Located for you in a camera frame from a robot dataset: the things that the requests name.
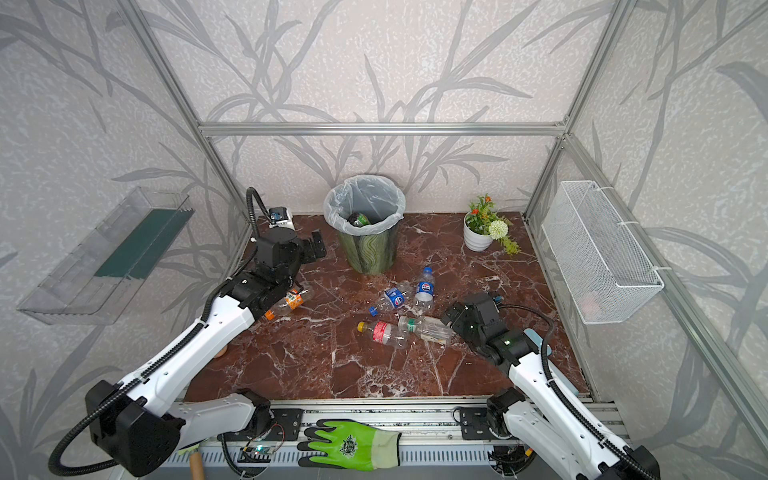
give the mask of clear plastic shelf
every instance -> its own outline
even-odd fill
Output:
[[[49,325],[111,325],[192,216],[188,197],[134,188],[18,309]]]

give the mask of white flower pot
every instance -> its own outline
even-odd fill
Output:
[[[467,217],[470,214],[464,216],[464,245],[467,246],[473,252],[482,252],[491,244],[493,239],[490,235],[481,235],[475,233],[467,227]]]

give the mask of crushed plastic bottle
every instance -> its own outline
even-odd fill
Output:
[[[299,290],[299,287],[295,286],[291,290],[288,290],[288,293],[281,301],[275,303],[271,309],[267,310],[267,312],[264,313],[264,317],[267,320],[274,320],[281,316],[290,315],[290,313],[298,308],[299,305],[303,305],[304,302],[311,300],[314,296],[315,293],[312,286],[305,284],[302,286],[301,290]]]
[[[413,287],[408,282],[400,282],[397,286],[384,290],[372,307],[368,308],[371,316],[379,315],[381,312],[391,312],[405,305],[413,297]]]
[[[449,346],[453,337],[453,330],[443,325],[439,319],[433,316],[400,316],[397,326],[406,332],[413,332],[425,342],[434,342]]]
[[[416,279],[416,295],[414,306],[419,312],[427,313],[434,305],[435,277],[432,269],[426,267],[419,278]]]
[[[362,332],[376,343],[404,349],[408,345],[408,332],[404,332],[387,322],[360,322],[357,331]]]

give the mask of bottle label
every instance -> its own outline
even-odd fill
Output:
[[[406,298],[402,295],[402,292],[394,287],[385,291],[384,294],[389,298],[393,308],[399,308],[406,302]]]
[[[298,293],[288,292],[286,294],[286,301],[291,310],[295,310],[299,305],[304,303],[304,299]]]
[[[384,333],[386,332],[386,327],[388,327],[389,324],[386,322],[378,322],[375,327],[373,327],[373,341],[376,343],[384,343]]]
[[[416,290],[416,292],[435,295],[435,286],[432,285],[430,282],[419,282],[419,287]]]
[[[409,318],[409,319],[408,319],[408,324],[407,324],[407,326],[408,326],[408,331],[409,331],[409,332],[413,332],[413,331],[415,331],[415,330],[416,330],[416,324],[417,324],[417,322],[418,322],[418,320],[417,320],[417,319],[411,319],[411,318]]]

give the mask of green trash can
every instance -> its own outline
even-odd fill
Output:
[[[323,202],[323,215],[338,232],[349,265],[365,275],[384,273],[394,264],[397,226],[405,211],[402,190],[379,175],[348,178]],[[347,221],[352,213],[364,214],[371,224],[355,227]]]

